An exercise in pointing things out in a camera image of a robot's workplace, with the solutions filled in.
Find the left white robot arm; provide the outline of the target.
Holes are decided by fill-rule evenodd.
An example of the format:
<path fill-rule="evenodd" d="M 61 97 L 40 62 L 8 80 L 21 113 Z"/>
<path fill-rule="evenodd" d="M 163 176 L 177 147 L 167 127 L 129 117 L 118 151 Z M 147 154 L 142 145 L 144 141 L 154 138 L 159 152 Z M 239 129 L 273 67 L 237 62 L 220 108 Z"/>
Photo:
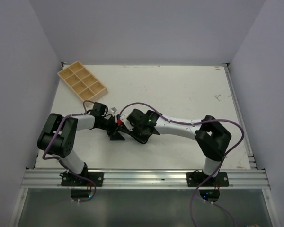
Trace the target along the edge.
<path fill-rule="evenodd" d="M 68 172 L 72 173 L 72 180 L 77 185 L 85 185 L 89 180 L 87 164 L 82 161 L 73 149 L 76 132 L 80 130 L 101 129 L 107 132 L 111 141 L 124 141 L 118 132 L 120 126 L 115 117 L 108 115 L 105 104 L 84 101 L 92 104 L 83 113 L 73 113 L 66 116 L 52 113 L 49 115 L 37 141 L 37 147 L 42 150 L 43 160 L 57 160 Z"/>

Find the black underwear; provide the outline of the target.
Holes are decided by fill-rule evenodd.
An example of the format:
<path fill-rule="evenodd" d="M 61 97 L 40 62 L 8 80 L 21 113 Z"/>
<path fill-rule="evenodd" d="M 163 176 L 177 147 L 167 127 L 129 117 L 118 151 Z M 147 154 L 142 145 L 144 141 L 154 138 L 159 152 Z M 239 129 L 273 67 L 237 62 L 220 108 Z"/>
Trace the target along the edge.
<path fill-rule="evenodd" d="M 149 136 L 140 135 L 135 130 L 130 131 L 124 125 L 119 127 L 119 131 L 131 136 L 132 138 L 134 138 L 137 142 L 141 144 L 146 144 L 148 142 Z"/>

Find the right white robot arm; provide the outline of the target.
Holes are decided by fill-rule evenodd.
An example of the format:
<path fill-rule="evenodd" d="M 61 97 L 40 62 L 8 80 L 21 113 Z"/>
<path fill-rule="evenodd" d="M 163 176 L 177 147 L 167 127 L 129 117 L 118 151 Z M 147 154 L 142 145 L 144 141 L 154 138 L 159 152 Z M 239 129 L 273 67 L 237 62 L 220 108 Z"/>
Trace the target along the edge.
<path fill-rule="evenodd" d="M 126 120 L 133 127 L 133 136 L 140 143 L 146 143 L 153 134 L 175 135 L 195 140 L 205 155 L 202 182 L 210 186 L 218 181 L 215 170 L 222 162 L 231 133 L 214 117 L 207 115 L 201 120 L 185 120 L 164 116 L 151 110 L 143 113 L 134 109 Z"/>

